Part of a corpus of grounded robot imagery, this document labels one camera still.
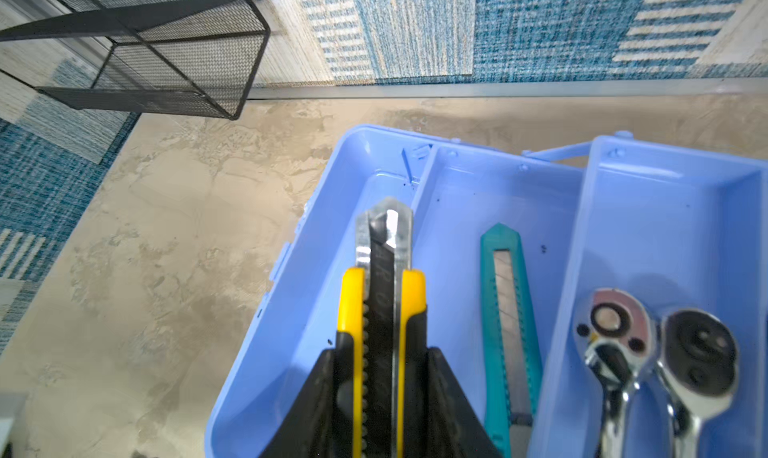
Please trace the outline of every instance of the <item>black mesh basket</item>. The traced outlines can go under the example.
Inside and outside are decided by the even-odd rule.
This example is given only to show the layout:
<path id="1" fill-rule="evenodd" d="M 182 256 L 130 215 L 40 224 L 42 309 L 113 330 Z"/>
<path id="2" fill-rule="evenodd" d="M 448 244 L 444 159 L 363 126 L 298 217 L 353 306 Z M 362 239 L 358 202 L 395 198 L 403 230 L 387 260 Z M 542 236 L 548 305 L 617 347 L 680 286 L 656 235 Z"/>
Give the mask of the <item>black mesh basket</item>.
<path id="1" fill-rule="evenodd" d="M 72 108 L 237 119 L 270 28 L 252 0 L 59 0 L 74 12 L 0 41 L 106 36 L 90 88 L 35 86 Z"/>

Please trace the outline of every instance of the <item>black metal frame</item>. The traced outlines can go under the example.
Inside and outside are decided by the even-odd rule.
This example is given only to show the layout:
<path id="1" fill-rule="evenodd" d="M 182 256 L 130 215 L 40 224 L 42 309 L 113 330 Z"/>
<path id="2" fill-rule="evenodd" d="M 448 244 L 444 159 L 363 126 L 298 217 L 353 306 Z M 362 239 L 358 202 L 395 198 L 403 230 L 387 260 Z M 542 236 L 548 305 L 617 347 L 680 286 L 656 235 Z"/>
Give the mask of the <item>black metal frame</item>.
<path id="1" fill-rule="evenodd" d="M 269 39 L 270 27 L 264 19 L 264 16 L 256 8 L 256 4 L 253 0 L 242 0 L 248 5 L 253 12 L 256 21 L 259 23 L 261 30 L 249 30 L 249 31 L 234 31 L 234 32 L 218 32 L 215 34 L 203 34 L 201 36 L 181 36 L 170 37 L 159 40 L 152 40 L 151 38 L 144 38 L 141 33 L 156 29 L 160 26 L 167 25 L 178 20 L 197 15 L 198 13 L 216 10 L 217 7 L 225 6 L 227 4 L 235 3 L 238 0 L 176 0 L 165 3 L 149 3 L 140 4 L 137 6 L 122 6 L 109 8 L 104 6 L 100 0 L 87 0 L 90 1 L 93 6 L 96 6 L 97 10 L 88 10 L 75 12 L 72 4 L 67 3 L 65 0 L 57 0 L 63 3 L 67 8 L 76 13 L 76 15 L 64 15 L 58 16 L 47 20 L 40 20 L 37 22 L 26 23 L 24 25 L 16 26 L 11 29 L 0 31 L 0 41 L 9 40 L 24 40 L 24 39 L 37 39 L 37 38 L 67 38 L 75 36 L 105 36 L 112 43 L 112 46 L 101 66 L 98 70 L 96 77 L 91 83 L 90 88 L 61 88 L 55 86 L 33 86 L 26 81 L 23 81 L 11 73 L 0 70 L 3 74 L 10 76 L 16 81 L 22 83 L 25 86 L 29 86 L 36 91 L 49 96 L 52 99 L 56 99 L 65 105 L 72 108 L 99 108 L 99 109 L 114 109 L 119 111 L 129 112 L 165 112 L 169 114 L 185 114 L 185 115 L 200 115 L 200 116 L 214 116 L 219 118 L 237 119 L 243 111 L 245 101 L 248 97 L 248 92 L 254 83 L 256 71 L 259 68 L 262 58 L 264 57 L 264 49 L 266 48 L 266 42 Z M 160 15 L 160 18 L 156 21 L 151 19 L 146 20 L 142 17 L 142 12 L 148 11 L 152 6 L 158 10 L 158 7 L 162 7 L 163 4 L 166 8 L 173 8 L 163 13 L 155 13 Z M 131 17 L 135 17 L 133 26 L 130 26 L 126 22 Z M 136 22 L 143 21 L 145 26 L 138 26 Z M 67 24 L 69 24 L 70 32 L 67 31 Z M 131 38 L 133 41 L 122 42 L 115 40 L 112 36 L 106 33 L 109 31 L 112 36 L 125 36 Z M 187 73 L 180 69 L 177 64 L 173 63 L 162 52 L 156 49 L 155 45 L 164 45 L 167 43 L 179 43 L 184 44 L 187 42 L 198 42 L 207 40 L 218 39 L 236 39 L 248 36 L 262 36 L 262 40 L 259 44 L 258 52 L 254 60 L 253 66 L 250 68 L 250 72 L 247 74 L 245 80 L 245 87 L 240 94 L 240 99 L 236 105 L 234 111 L 227 111 L 218 101 L 213 98 L 203 87 L 198 86 L 195 80 L 191 79 Z M 102 78 L 104 71 L 111 63 L 110 60 L 120 60 L 123 64 L 125 62 L 119 59 L 115 52 L 124 46 L 142 46 L 146 50 L 165 64 L 170 70 L 172 70 L 179 78 L 184 80 L 188 85 L 188 89 L 176 89 L 168 88 L 164 89 L 162 86 L 152 86 L 149 89 L 143 87 L 141 84 L 131 79 L 128 74 L 118 70 L 118 73 L 128 81 L 136 85 L 136 89 L 107 89 L 96 88 L 99 79 Z M 158 104 L 162 104 L 166 100 L 169 102 L 168 106 L 162 107 Z M 200 106 L 200 100 L 203 100 L 206 106 Z M 83 106 L 84 103 L 92 105 L 97 103 L 98 106 Z M 230 104 L 230 110 L 234 105 L 234 99 L 227 100 Z M 190 109 L 184 109 L 184 103 L 190 104 Z"/>

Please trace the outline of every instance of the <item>blue tray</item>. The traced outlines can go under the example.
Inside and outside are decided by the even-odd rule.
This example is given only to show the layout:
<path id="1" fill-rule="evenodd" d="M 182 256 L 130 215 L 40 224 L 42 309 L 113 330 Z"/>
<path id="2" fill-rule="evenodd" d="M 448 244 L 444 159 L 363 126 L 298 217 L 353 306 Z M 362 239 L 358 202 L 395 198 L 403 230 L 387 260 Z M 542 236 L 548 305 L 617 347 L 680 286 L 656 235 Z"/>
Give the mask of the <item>blue tray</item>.
<path id="1" fill-rule="evenodd" d="M 731 329 L 739 387 L 732 407 L 705 425 L 700 456 L 766 456 L 768 164 L 616 137 L 592 142 L 530 457 L 594 456 L 600 390 L 570 326 L 574 301 L 602 287 L 627 290 L 657 313 L 701 308 Z M 665 426 L 644 386 L 624 455 L 669 456 Z"/>
<path id="2" fill-rule="evenodd" d="M 542 360 L 549 354 L 583 170 L 533 157 L 360 126 L 336 146 L 256 311 L 208 422 L 208 458 L 253 458 L 269 443 L 321 350 L 336 337 L 355 216 L 394 196 L 414 210 L 413 266 L 426 273 L 428 344 L 442 348 L 485 415 L 480 237 L 520 233 Z"/>

